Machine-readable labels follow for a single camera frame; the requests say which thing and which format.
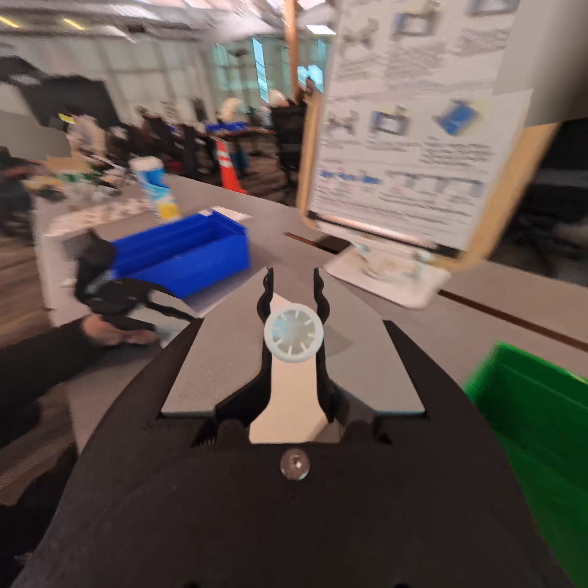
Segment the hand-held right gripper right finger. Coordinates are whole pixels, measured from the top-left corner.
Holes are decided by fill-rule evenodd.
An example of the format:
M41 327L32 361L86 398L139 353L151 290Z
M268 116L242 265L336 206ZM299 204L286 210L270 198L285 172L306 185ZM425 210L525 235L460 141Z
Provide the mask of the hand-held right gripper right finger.
M313 271L323 326L317 352L319 406L328 422L419 417L424 405L382 317L325 270Z

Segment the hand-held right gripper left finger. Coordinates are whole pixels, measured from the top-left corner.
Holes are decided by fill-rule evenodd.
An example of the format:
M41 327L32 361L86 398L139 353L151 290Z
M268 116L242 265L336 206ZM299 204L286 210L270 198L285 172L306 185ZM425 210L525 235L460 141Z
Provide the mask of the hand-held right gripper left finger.
M162 416L248 427L268 406L272 361L263 331L273 286L273 268L264 268L206 314Z

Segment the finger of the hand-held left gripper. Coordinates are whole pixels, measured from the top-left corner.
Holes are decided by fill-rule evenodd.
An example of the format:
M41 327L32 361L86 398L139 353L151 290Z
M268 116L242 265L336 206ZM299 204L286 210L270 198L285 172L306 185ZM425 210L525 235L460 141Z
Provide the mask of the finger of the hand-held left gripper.
M164 316L172 317L179 320L196 320L198 319L193 313L187 313L172 306L159 305L157 303L148 302L148 309L156 311Z
M155 300L155 297L163 295L176 298L176 296L164 286L152 282L137 282L137 300Z

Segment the white whiteboard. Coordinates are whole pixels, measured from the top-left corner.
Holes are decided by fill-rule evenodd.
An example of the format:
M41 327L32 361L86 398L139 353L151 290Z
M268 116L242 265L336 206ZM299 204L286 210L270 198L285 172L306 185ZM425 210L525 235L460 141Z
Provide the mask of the white whiteboard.
M290 302L281 296L275 296L273 293L273 298L270 303L270 313L287 303ZM195 336L204 317L194 320L192 323L192 326L196 329ZM299 364L289 364L280 361L271 353L270 358L272 361L272 367L270 372L271 387L268 406L250 426L245 426L249 432L251 442L257 444L280 444L314 441L327 427L327 417L319 406L318 400L316 357ZM188 417L165 418L180 419ZM207 419L202 420L214 431L217 430L218 425L220 425L220 423L215 424Z

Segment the green whiteboard marker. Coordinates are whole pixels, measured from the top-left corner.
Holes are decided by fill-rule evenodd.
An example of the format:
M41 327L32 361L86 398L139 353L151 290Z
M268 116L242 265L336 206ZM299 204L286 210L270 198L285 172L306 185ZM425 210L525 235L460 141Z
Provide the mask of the green whiteboard marker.
M287 303L270 313L263 340L268 351L280 361L303 363L315 357L321 348L323 323L310 307Z

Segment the person's left forearm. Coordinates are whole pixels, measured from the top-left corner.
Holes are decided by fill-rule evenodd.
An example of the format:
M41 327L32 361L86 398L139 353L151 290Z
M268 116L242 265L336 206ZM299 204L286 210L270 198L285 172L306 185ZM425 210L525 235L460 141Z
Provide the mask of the person's left forearm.
M40 397L99 358L96 322L89 315L1 349L1 448L40 422Z

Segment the person's left hand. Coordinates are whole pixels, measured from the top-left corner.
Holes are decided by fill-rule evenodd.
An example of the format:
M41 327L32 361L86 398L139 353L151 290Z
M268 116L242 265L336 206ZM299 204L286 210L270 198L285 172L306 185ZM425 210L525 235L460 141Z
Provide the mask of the person's left hand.
M148 346L159 340L154 331L148 329L121 330L95 314L85 317L81 322L81 328L85 336L100 348L124 344Z

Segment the blue plastic bin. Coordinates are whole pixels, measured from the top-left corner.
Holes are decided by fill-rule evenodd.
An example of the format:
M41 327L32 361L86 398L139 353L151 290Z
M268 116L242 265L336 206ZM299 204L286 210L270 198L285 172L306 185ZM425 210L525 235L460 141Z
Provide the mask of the blue plastic bin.
M155 283L180 299L251 265L246 227L217 211L126 236L113 245L113 277Z

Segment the row of printed papers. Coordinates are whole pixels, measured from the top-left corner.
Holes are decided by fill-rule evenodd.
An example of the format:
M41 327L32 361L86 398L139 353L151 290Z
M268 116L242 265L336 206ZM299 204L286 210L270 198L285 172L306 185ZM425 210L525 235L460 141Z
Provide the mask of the row of printed papers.
M130 198L126 201L111 201L83 210L76 210L55 217L43 234L47 237L62 237L70 233L92 229L127 217L134 217L150 210L146 201Z

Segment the wipes canister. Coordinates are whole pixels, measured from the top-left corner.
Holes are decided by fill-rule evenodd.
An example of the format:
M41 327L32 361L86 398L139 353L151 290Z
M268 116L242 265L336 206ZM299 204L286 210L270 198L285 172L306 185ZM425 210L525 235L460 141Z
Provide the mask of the wipes canister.
M164 163L154 156L134 157L129 159L129 167L158 222L167 224L180 220L179 206L166 184Z

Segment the orange traffic cone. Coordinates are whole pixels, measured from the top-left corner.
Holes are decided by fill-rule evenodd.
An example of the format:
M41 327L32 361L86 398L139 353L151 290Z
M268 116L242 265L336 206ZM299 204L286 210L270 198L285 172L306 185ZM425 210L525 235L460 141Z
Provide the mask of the orange traffic cone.
M216 139L216 144L223 188L239 194L247 194L239 182L226 142Z

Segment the green plastic bin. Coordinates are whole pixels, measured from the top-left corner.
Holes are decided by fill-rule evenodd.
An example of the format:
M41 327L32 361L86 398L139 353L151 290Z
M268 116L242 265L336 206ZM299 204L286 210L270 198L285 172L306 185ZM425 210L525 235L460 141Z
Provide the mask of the green plastic bin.
M463 390L506 452L558 563L587 587L587 379L497 342Z

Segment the wooden clipboard with instruction sheet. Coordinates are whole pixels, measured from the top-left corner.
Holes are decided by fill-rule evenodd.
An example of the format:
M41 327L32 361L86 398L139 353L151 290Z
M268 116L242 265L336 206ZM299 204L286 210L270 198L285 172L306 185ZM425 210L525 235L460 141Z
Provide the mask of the wooden clipboard with instruction sheet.
M489 255L556 128L524 131L533 89L500 81L521 4L339 1L308 226L452 273Z

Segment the wooden post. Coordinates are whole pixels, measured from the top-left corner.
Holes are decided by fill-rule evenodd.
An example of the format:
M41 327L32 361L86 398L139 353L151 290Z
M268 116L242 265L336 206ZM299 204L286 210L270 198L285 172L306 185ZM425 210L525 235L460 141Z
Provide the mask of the wooden post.
M298 92L298 66L299 66L299 43L298 26L296 16L297 1L283 1L282 20L283 33L289 54L290 86L291 97L295 98Z

